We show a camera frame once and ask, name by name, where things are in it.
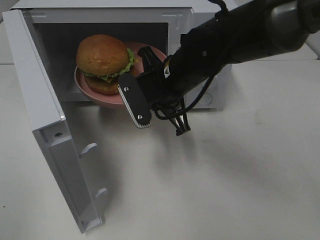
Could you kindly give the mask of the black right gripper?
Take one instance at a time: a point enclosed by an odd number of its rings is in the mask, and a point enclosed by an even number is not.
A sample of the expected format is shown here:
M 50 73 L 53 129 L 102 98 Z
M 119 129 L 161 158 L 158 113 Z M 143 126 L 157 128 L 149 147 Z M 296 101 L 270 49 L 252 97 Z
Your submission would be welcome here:
M 158 118 L 169 118 L 176 128 L 176 136 L 191 130 L 187 112 L 203 97 L 208 89 L 205 83 L 188 106 L 184 96 L 208 81 L 208 55 L 206 53 L 175 53 L 164 61 L 150 46 L 141 47 L 138 56 L 142 59 L 143 73 L 137 78 L 151 110 Z

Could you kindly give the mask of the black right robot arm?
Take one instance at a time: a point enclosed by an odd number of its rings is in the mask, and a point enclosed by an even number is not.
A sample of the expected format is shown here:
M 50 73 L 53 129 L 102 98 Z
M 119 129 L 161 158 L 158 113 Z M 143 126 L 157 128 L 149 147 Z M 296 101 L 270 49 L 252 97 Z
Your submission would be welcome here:
M 130 87 L 138 128 L 148 127 L 155 114 L 177 135 L 188 132 L 187 112 L 226 65 L 294 52 L 320 30 L 317 0 L 253 0 L 233 10 L 217 4 L 220 11 L 182 35 L 180 48 L 165 60 L 149 46 L 139 49 L 143 73 Z

